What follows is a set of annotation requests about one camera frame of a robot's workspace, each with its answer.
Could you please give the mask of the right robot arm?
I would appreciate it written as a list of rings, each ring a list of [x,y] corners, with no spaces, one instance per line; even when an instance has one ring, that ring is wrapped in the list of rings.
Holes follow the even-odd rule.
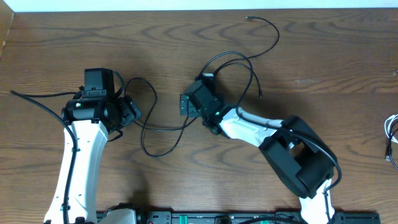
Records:
[[[214,135],[258,147],[282,183],[299,197],[306,223],[332,223],[330,190],[342,177],[335,154],[298,116],[267,119],[226,103],[215,84],[196,80],[184,92]]]

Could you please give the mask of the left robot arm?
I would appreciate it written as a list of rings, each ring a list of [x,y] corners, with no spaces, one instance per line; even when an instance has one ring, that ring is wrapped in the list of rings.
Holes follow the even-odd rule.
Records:
[[[62,110],[65,145],[57,188],[45,223],[96,223],[96,193],[103,150],[109,135],[142,113],[123,89],[119,73],[107,68],[85,70],[85,84]]]

